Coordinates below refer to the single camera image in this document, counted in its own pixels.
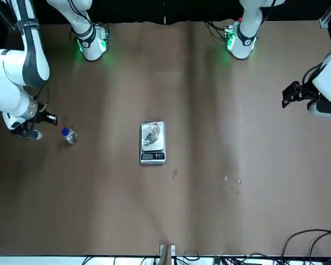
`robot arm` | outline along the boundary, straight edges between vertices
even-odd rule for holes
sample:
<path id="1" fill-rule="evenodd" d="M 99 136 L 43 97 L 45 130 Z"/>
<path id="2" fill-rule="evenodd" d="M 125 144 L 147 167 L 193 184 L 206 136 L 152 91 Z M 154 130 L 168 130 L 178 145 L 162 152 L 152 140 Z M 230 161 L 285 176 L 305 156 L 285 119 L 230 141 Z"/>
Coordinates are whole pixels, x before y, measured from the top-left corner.
<path id="1" fill-rule="evenodd" d="M 42 89 L 49 78 L 39 23 L 30 0 L 7 0 L 7 4 L 16 16 L 24 50 L 0 50 L 0 112 L 14 134 L 39 139 L 41 133 L 33 130 L 35 123 L 57 123 L 57 116 L 38 111 L 41 104 L 23 89 Z"/>
<path id="2" fill-rule="evenodd" d="M 92 23 L 88 10 L 92 0 L 47 0 L 48 4 L 58 10 L 71 24 L 77 35 L 78 45 L 88 61 L 95 61 L 106 52 L 109 32 Z"/>
<path id="3" fill-rule="evenodd" d="M 238 59 L 247 58 L 254 49 L 258 30 L 263 23 L 261 7 L 274 7 L 285 0 L 239 0 L 244 9 L 241 22 L 230 26 L 233 34 L 227 42 L 227 50 Z"/>
<path id="4" fill-rule="evenodd" d="M 282 95 L 283 108 L 295 101 L 309 100 L 308 110 L 312 115 L 331 117 L 331 52 L 322 63 L 308 70 L 302 84 L 292 82 Z"/>

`digital scale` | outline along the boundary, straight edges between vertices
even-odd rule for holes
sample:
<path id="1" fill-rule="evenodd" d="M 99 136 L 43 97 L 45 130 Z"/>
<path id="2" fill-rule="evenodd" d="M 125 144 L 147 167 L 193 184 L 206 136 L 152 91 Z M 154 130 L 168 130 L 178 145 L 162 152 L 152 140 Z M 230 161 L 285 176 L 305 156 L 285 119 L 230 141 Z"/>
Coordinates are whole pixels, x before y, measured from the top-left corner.
<path id="1" fill-rule="evenodd" d="M 163 121 L 146 121 L 141 124 L 140 162 L 164 164 L 166 161 L 166 127 Z"/>

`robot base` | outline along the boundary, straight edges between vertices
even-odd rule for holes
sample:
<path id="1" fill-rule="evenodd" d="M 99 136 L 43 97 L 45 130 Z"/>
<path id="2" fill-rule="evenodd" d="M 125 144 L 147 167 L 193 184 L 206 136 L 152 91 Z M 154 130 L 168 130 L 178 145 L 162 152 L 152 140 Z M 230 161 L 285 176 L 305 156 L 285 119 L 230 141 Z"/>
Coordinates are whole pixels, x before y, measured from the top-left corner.
<path id="1" fill-rule="evenodd" d="M 233 35 L 227 42 L 227 50 L 230 51 L 235 58 L 245 59 L 250 55 L 252 50 L 254 50 L 257 37 L 248 46 L 245 46 L 238 37 L 238 26 L 238 21 L 232 26 Z"/>
<path id="2" fill-rule="evenodd" d="M 78 38 L 78 45 L 81 53 L 88 61 L 95 61 L 106 52 L 109 40 L 108 29 L 102 26 L 94 26 L 96 35 L 94 40 L 89 45 L 83 39 Z"/>

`plastic bottle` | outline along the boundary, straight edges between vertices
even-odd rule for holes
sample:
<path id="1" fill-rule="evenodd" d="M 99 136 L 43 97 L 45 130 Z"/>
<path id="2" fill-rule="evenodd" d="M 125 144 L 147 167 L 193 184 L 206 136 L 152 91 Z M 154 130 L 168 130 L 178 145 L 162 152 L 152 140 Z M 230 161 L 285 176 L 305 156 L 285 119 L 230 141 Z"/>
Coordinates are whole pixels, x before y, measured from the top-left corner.
<path id="1" fill-rule="evenodd" d="M 65 140 L 71 144 L 74 145 L 77 141 L 77 134 L 73 130 L 69 128 L 63 128 L 61 130 L 62 135 L 64 136 Z"/>

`water droplet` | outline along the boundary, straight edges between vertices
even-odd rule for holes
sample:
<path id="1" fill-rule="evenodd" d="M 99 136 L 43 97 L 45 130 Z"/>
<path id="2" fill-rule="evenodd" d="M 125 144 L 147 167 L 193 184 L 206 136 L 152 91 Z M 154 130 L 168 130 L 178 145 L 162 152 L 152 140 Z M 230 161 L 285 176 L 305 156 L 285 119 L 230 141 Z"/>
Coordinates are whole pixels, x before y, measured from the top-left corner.
<path id="1" fill-rule="evenodd" d="M 173 178 L 174 178 L 174 179 L 177 179 L 177 174 L 178 174 L 178 172 L 179 172 L 179 168 L 175 168 L 175 169 L 173 170 L 172 175 L 173 175 Z"/>

